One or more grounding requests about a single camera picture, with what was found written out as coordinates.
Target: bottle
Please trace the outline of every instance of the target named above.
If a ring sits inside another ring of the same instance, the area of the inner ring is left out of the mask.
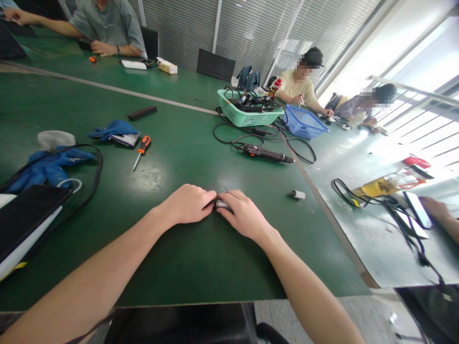
[[[411,190],[419,184],[426,183],[429,179],[434,179],[434,177],[421,167],[411,165],[410,167],[406,167],[366,183],[353,192],[357,196],[366,195],[375,198],[393,194],[400,190]]]
[[[274,82],[274,85],[271,86],[271,89],[269,90],[268,93],[268,98],[270,100],[275,100],[277,97],[277,92],[279,91],[279,88],[281,87],[282,80],[277,79],[276,82]]]

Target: rubber glove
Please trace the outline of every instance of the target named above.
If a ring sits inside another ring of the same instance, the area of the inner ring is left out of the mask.
[[[58,146],[56,150],[65,148],[66,146]],[[62,169],[62,166],[73,166],[79,162],[94,158],[92,153],[84,150],[72,148],[57,154],[50,154],[47,151],[39,150],[29,157],[29,162],[46,156],[21,173],[19,178],[13,182],[6,190],[6,193],[18,193],[26,190],[32,185],[43,184],[46,180],[57,186],[60,182],[68,179],[67,174]],[[71,186],[70,182],[63,183],[60,187],[68,189]]]
[[[110,135],[129,135],[129,134],[139,134],[139,131],[134,128],[131,124],[126,123],[122,120],[114,120],[109,124],[109,126],[104,128],[96,128],[96,131],[93,133],[89,133],[88,137],[91,139],[98,139],[102,142],[106,142],[110,140]]]

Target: blue plastic basket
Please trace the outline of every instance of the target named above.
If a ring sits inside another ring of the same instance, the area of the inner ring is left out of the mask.
[[[287,105],[284,122],[292,134],[312,140],[330,130],[312,112]]]

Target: power tool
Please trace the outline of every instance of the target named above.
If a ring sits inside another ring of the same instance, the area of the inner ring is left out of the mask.
[[[286,156],[285,154],[282,153],[276,153],[271,150],[266,150],[264,148],[261,148],[259,146],[254,146],[254,145],[243,145],[240,148],[244,153],[251,157],[259,156],[267,159],[271,159],[274,161],[278,162],[286,162],[286,163],[293,163],[295,160],[293,158],[290,158]]]

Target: hand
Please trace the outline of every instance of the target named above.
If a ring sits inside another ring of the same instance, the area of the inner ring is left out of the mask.
[[[420,197],[419,200],[427,213],[435,219],[441,220],[452,217],[446,204],[443,202],[436,201],[432,197]]]
[[[206,191],[195,185],[185,184],[156,209],[169,221],[170,227],[180,223],[199,222],[212,212],[214,205],[208,204],[216,197],[215,191]]]
[[[324,112],[322,112],[322,115],[325,117],[332,117],[335,112],[332,109],[324,109]]]
[[[226,218],[243,236],[260,244],[260,240],[269,231],[274,230],[252,200],[241,191],[233,190],[227,193],[220,193],[218,197],[230,205],[234,215],[225,208],[218,208],[217,212]]]
[[[9,22],[16,22],[21,26],[35,25],[38,22],[38,16],[35,14],[13,7],[5,9],[5,16]]]
[[[99,54],[101,57],[112,56],[118,53],[114,45],[103,43],[101,41],[93,41],[91,43],[91,49],[93,53]]]
[[[293,98],[294,103],[298,104],[304,104],[305,102],[305,96],[304,95],[297,95],[295,98]]]

